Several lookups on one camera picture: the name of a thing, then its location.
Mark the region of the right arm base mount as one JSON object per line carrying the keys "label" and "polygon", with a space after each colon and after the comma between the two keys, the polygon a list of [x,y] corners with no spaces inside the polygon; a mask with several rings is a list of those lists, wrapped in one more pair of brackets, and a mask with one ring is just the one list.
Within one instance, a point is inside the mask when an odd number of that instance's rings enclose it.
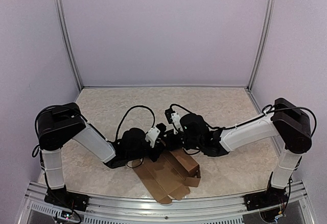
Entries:
{"label": "right arm base mount", "polygon": [[286,203],[288,196],[284,190],[282,191],[260,191],[257,193],[250,193],[244,196],[244,202],[247,211],[258,210],[275,206],[281,203]]}

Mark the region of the brown cardboard box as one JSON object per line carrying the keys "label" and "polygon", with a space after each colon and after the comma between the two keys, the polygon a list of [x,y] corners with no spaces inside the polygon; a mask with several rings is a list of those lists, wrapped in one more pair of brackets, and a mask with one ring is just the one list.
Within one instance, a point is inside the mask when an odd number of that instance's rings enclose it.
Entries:
{"label": "brown cardboard box", "polygon": [[151,196],[160,204],[181,200],[201,180],[199,163],[182,149],[164,151],[157,161],[132,161],[132,168]]}

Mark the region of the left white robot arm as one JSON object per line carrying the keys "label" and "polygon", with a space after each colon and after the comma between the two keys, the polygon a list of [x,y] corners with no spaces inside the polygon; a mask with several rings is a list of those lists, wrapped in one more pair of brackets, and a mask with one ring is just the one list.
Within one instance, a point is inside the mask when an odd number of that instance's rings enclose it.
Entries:
{"label": "left white robot arm", "polygon": [[165,149],[161,139],[167,129],[163,123],[154,123],[147,132],[131,128],[121,138],[109,141],[82,115],[76,103],[44,108],[36,116],[34,127],[46,185],[52,190],[52,199],[61,206],[72,200],[70,192],[65,190],[62,168],[61,149],[67,142],[76,141],[108,168],[116,169],[134,160],[157,161]]}

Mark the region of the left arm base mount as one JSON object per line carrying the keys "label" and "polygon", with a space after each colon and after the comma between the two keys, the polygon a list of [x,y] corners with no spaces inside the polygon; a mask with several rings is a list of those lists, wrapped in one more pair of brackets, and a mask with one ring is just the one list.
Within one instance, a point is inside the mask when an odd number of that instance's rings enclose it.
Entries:
{"label": "left arm base mount", "polygon": [[55,206],[85,212],[88,206],[89,196],[69,192],[66,189],[48,189],[44,201]]}

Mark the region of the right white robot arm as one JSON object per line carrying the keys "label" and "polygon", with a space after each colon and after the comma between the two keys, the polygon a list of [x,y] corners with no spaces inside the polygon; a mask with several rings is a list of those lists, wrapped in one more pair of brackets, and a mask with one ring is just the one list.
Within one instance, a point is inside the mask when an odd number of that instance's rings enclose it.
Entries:
{"label": "right white robot arm", "polygon": [[282,139],[284,149],[271,173],[268,189],[261,195],[267,206],[280,199],[281,190],[288,185],[303,155],[312,147],[317,129],[317,118],[310,109],[297,107],[282,97],[273,105],[266,105],[256,117],[231,127],[212,127],[201,115],[191,111],[180,116],[173,109],[175,106],[171,104],[165,111],[168,123],[173,126],[167,139],[171,147],[221,157],[262,139],[275,136]]}

